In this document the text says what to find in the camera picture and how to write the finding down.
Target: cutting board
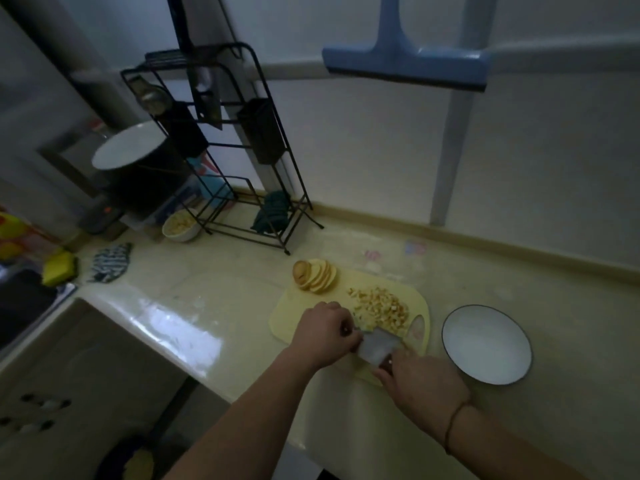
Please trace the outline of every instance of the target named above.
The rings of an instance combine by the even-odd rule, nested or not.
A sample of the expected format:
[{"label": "cutting board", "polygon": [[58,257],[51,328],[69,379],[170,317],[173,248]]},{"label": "cutting board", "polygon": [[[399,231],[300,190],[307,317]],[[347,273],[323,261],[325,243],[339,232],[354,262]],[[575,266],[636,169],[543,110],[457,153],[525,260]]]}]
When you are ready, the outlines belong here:
[{"label": "cutting board", "polygon": [[[300,321],[300,316],[302,316],[302,313],[307,308],[313,308],[320,301],[327,303],[337,301],[345,308],[351,309],[354,300],[347,295],[347,290],[349,288],[368,289],[374,286],[386,288],[389,292],[395,294],[400,301],[406,303],[409,307],[409,320],[412,320],[416,315],[422,315],[424,317],[424,338],[422,343],[410,345],[419,355],[424,355],[427,352],[427,345],[429,343],[431,320],[429,318],[427,302],[420,293],[411,286],[389,281],[372,274],[361,273],[353,269],[339,268],[336,284],[322,294],[300,290],[292,278],[290,286],[284,291],[269,317],[271,332],[283,342],[290,344],[293,339],[293,333]],[[373,377],[371,373],[371,366],[356,354],[347,354],[346,357],[338,361],[337,365],[342,370],[354,374],[356,377],[380,386],[379,380]]]}]

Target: bowl of chopped food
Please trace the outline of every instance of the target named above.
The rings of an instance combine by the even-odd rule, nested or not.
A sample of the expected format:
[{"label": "bowl of chopped food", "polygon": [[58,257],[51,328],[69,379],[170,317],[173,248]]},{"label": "bowl of chopped food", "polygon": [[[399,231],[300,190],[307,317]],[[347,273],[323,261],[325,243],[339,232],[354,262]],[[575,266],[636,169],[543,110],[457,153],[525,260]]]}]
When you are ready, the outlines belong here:
[{"label": "bowl of chopped food", "polygon": [[[197,214],[194,209],[190,209],[190,211],[193,215]],[[172,241],[187,242],[196,237],[201,229],[200,224],[188,213],[187,209],[181,209],[165,220],[162,226],[162,233]]]}]

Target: countertop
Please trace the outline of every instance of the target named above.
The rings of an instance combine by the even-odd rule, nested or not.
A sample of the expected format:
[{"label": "countertop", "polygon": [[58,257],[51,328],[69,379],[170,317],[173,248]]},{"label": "countertop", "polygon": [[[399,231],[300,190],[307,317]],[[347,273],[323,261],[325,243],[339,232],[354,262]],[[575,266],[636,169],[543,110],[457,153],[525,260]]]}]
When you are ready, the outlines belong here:
[{"label": "countertop", "polygon": [[[224,235],[158,244],[128,232],[118,242],[134,243],[131,265],[110,284],[85,283],[94,252],[105,246],[92,242],[79,255],[84,272],[74,299],[229,402],[285,346],[271,335],[268,318],[297,259],[322,257],[414,286],[431,310],[428,353],[436,356],[445,356],[440,332],[448,313],[472,303],[493,306],[524,328],[534,362],[508,387],[466,378],[477,403],[592,479],[629,477],[640,468],[637,288],[364,225],[321,222],[324,230],[301,222],[290,257]],[[382,389],[335,367],[309,384],[289,441],[342,480],[474,478]]]}]

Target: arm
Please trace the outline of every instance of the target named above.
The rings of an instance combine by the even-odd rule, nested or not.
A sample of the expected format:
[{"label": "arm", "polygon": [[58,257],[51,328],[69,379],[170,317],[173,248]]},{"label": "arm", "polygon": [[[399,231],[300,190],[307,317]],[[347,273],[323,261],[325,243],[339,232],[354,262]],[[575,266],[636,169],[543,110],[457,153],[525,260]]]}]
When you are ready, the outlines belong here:
[{"label": "arm", "polygon": [[291,345],[173,466],[164,480],[268,480],[309,380],[357,346],[351,314],[338,303],[305,311]]},{"label": "arm", "polygon": [[399,350],[393,355],[391,376],[374,371],[395,404],[418,428],[441,445],[452,421],[451,453],[483,480],[585,480],[564,463],[510,434],[473,406],[456,368],[435,357],[418,357]]}]

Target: kitchen sink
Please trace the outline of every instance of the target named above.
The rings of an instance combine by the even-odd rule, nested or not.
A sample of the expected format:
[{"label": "kitchen sink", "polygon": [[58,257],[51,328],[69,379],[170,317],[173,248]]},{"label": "kitchen sink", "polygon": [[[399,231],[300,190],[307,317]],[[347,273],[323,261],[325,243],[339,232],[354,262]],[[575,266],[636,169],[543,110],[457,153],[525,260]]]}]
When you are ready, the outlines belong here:
[{"label": "kitchen sink", "polygon": [[0,360],[76,289],[71,283],[46,287],[30,267],[0,266]]}]

